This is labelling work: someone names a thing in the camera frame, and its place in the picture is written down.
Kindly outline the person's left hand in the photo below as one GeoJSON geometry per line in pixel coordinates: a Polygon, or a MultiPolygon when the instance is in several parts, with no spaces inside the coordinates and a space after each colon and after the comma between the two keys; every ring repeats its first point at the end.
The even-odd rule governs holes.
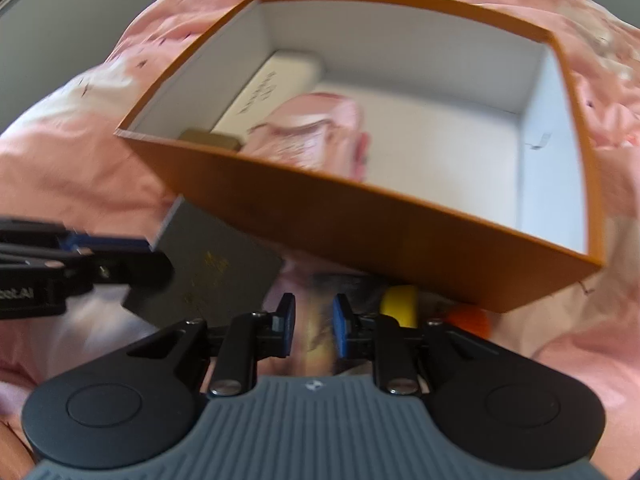
{"type": "Polygon", "coordinates": [[[0,425],[0,479],[21,480],[34,468],[32,454],[11,428],[0,425]]]}

